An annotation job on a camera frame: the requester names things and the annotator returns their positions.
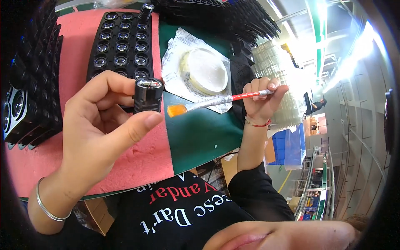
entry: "fluorescent light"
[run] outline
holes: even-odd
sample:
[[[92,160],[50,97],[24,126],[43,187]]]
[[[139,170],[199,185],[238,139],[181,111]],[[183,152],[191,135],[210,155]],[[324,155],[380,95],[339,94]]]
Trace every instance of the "fluorescent light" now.
[[[322,91],[326,93],[328,90],[333,88],[340,80],[349,78],[353,75],[354,69],[357,66],[357,62],[362,58],[368,56],[373,50],[373,40],[377,43],[382,41],[378,33],[374,31],[369,21],[365,24],[362,35],[356,40],[354,44],[354,50],[351,56],[346,58],[340,65],[339,70],[335,76],[330,80],[327,87]]]

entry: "hand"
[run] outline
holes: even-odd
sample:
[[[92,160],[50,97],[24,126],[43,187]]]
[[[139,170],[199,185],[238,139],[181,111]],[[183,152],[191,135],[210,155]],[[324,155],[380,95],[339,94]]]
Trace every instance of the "hand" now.
[[[264,125],[279,108],[283,96],[289,90],[289,86],[280,85],[277,78],[270,80],[268,77],[253,79],[243,88],[243,93],[251,93],[260,90],[271,90],[275,93],[265,96],[255,96],[243,99],[246,108],[247,119],[256,125]]]
[[[72,184],[90,189],[111,171],[115,160],[163,120],[155,111],[129,116],[118,104],[133,106],[135,80],[104,71],[65,105],[60,171]]]

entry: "right hand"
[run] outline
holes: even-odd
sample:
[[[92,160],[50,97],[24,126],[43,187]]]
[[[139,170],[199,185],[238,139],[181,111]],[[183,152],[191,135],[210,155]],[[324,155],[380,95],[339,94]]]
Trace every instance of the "right hand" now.
[[[157,126],[163,115],[144,111],[129,116],[118,104],[133,106],[135,80],[104,71],[65,105],[60,171],[85,189],[100,182],[114,162]]]

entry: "fingernail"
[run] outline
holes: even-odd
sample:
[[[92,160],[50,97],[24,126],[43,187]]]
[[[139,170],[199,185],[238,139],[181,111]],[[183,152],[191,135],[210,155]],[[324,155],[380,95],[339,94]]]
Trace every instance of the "fingernail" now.
[[[155,126],[157,126],[161,121],[162,121],[162,115],[159,113],[154,113],[151,116],[149,116],[148,118],[146,118],[146,120],[144,120],[144,124],[149,129],[152,129]]]

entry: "white glue container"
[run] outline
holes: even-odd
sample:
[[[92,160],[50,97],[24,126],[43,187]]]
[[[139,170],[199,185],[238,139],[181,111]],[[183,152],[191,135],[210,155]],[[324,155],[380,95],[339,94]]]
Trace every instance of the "white glue container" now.
[[[215,96],[228,84],[228,73],[220,58],[205,48],[194,48],[182,57],[181,70],[199,91]]]

